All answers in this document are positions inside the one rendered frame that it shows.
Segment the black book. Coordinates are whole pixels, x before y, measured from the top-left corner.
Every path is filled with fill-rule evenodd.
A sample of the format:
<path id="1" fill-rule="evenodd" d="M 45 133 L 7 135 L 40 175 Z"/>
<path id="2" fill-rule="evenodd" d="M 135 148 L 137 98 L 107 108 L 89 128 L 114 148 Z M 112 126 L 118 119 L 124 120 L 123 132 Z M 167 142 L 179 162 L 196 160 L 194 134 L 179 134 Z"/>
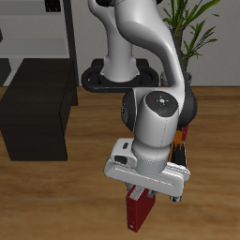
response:
<path id="1" fill-rule="evenodd" d="M 170 162 L 184 167 L 187 166 L 186 149 L 183 143 L 172 143 Z"/>

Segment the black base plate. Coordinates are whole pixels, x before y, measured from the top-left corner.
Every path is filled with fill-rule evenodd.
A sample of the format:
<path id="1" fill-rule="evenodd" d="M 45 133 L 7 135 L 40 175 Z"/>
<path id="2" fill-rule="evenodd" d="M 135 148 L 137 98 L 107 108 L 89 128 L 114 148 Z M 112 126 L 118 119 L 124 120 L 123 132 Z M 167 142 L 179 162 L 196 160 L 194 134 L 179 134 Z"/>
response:
<path id="1" fill-rule="evenodd" d="M 148 61 L 143 58 L 136 59 L 136 65 L 140 74 L 129 82 L 112 82 L 100 74 L 104 60 L 94 59 L 91 67 L 82 74 L 82 86 L 93 93 L 126 93 L 133 87 L 157 87 L 158 74 L 149 67 Z"/>

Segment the dark wooden cabinet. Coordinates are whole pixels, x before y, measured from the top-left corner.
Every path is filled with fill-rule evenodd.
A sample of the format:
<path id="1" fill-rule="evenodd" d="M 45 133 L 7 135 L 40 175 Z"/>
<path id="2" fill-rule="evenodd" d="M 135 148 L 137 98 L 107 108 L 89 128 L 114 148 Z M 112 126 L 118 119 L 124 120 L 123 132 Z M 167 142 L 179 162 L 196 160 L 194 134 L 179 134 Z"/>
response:
<path id="1" fill-rule="evenodd" d="M 25 59 L 0 100 L 0 132 L 13 161 L 65 161 L 70 108 L 78 104 L 71 59 Z"/>

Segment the orange book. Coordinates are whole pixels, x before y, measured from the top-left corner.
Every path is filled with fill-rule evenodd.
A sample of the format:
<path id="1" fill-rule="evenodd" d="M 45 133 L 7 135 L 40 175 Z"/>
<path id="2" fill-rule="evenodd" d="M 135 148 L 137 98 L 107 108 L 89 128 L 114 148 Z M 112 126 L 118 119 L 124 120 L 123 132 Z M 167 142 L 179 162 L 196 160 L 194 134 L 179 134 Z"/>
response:
<path id="1" fill-rule="evenodd" d="M 182 130 L 176 130 L 173 141 L 176 144 L 179 144 L 182 141 L 182 135 L 183 135 L 183 131 Z"/>

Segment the black object on bookshelf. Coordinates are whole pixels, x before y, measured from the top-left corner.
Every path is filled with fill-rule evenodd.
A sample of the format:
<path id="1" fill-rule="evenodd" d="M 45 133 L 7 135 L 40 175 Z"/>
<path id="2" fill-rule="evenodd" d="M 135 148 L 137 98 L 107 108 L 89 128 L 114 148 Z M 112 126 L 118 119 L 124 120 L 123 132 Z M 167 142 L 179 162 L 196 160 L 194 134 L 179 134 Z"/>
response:
<path id="1" fill-rule="evenodd" d="M 47 12 L 60 12 L 60 0 L 44 0 L 45 9 Z"/>

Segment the pot plant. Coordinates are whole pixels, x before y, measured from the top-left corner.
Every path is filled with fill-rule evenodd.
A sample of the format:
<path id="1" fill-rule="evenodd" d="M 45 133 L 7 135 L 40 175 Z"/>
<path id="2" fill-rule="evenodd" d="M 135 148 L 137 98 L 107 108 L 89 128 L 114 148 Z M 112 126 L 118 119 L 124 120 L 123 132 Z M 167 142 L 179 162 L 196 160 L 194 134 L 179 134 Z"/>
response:
<path id="1" fill-rule="evenodd" d="M 198 59 L 205 45 L 218 41 L 214 37 L 216 27 L 205 27 L 207 19 L 201 20 L 201 16 L 220 1 L 197 0 L 191 6 L 190 0 L 167 0 L 168 6 L 163 9 L 166 14 L 163 21 L 175 36 L 189 83 L 192 83 L 192 74 L 188 71 L 189 60 L 193 57 Z"/>

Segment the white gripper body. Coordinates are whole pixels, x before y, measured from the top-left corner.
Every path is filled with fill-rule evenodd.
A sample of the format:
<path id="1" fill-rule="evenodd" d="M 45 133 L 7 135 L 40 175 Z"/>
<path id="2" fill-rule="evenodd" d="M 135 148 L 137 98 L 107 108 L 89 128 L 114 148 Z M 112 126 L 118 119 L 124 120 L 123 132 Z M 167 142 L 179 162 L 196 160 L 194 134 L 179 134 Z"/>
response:
<path id="1" fill-rule="evenodd" d="M 184 166 L 168 162 L 161 173 L 143 175 L 134 169 L 108 159 L 104 174 L 131 185 L 148 188 L 172 197 L 180 197 L 183 193 L 184 184 L 189 179 L 190 171 Z"/>

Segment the white bookshelf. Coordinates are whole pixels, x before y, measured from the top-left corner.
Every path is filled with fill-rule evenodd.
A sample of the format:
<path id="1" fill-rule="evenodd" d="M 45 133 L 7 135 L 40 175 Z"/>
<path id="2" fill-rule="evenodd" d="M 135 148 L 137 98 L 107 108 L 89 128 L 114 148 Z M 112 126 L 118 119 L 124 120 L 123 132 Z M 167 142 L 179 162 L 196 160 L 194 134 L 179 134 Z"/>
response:
<path id="1" fill-rule="evenodd" d="M 72 58 L 79 84 L 71 0 L 47 12 L 44 0 L 0 0 L 0 86 L 8 86 L 24 58 Z"/>

